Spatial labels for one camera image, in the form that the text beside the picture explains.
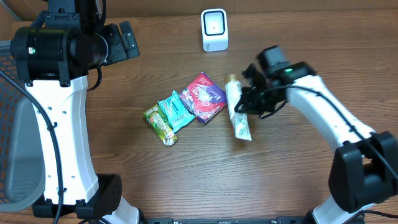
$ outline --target tube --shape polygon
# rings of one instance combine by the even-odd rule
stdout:
[[[235,106],[238,104],[242,95],[241,82],[235,74],[230,74],[225,78],[225,92],[228,101],[229,118],[235,131],[237,139],[251,141],[248,115],[235,112]]]

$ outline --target black mount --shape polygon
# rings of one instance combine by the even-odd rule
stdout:
[[[139,56],[129,22],[104,26],[106,2],[99,16],[96,0],[49,0],[49,10],[39,14],[30,27],[21,27],[11,42],[18,77],[28,86],[34,80],[70,80],[102,65]]]
[[[97,176],[99,187],[94,196],[88,202],[77,200],[76,205],[62,205],[61,216],[74,212],[80,219],[99,220],[118,208],[122,197],[122,179],[117,174]],[[39,218],[53,218],[57,208],[58,205],[50,199],[45,200],[43,195],[32,206],[34,216]]]
[[[286,90],[276,90],[263,94],[264,90],[272,87],[289,85],[298,78],[307,75],[316,75],[315,71],[305,62],[291,65],[285,58],[279,46],[264,49],[257,56],[262,71],[257,70],[251,63],[242,72],[251,86],[242,87],[242,95],[235,111],[240,113],[261,115],[264,112],[273,112],[276,104],[286,100]]]
[[[373,134],[369,139],[357,143],[345,142],[344,146],[336,149],[329,189],[336,203],[349,213],[370,203],[382,203],[395,196],[398,190],[398,181],[364,141],[372,144],[398,172],[397,140],[388,131]],[[372,161],[364,165],[362,154]]]

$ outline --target small white box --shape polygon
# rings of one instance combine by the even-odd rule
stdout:
[[[201,13],[203,50],[214,52],[228,48],[228,24],[224,9],[207,9]]]

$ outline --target snack package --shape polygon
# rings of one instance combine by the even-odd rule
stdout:
[[[204,72],[180,93],[180,98],[185,107],[203,124],[227,103],[225,92]]]
[[[251,141],[248,115],[235,112],[235,106],[238,104],[242,95],[241,82],[235,74],[228,75],[225,78],[225,92],[228,100],[229,118],[234,127],[235,137],[237,139]]]
[[[182,127],[188,125],[195,116],[190,114],[182,104],[178,93],[173,90],[172,96],[157,102],[163,113],[166,114],[173,132],[177,133]]]
[[[166,116],[158,105],[144,112],[149,125],[153,128],[155,133],[160,137],[165,146],[172,146],[177,142],[177,137],[172,128],[167,122]]]

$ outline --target red snack package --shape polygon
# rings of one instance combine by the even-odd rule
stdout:
[[[226,94],[209,76],[199,76],[180,93],[184,106],[205,124],[227,104]]]

